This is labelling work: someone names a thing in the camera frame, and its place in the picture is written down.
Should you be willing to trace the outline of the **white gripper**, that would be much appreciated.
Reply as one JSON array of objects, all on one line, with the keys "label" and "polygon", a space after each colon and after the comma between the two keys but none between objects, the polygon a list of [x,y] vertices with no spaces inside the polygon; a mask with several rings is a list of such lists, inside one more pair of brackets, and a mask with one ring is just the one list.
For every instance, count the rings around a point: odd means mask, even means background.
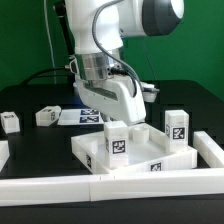
[{"label": "white gripper", "polygon": [[128,76],[114,75],[96,82],[76,76],[76,84],[84,105],[112,119],[133,125],[142,122],[146,117],[141,88],[136,84],[137,93],[134,93],[133,83]]}]

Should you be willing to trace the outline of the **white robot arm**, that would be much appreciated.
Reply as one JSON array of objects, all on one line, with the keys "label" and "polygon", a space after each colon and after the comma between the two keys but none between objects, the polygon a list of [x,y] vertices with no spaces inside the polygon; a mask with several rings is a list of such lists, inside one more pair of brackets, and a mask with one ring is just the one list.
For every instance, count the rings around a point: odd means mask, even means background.
[{"label": "white robot arm", "polygon": [[170,34],[184,16],[184,0],[60,0],[75,47],[70,62],[84,105],[128,125],[146,117],[144,87],[120,57],[124,37]]}]

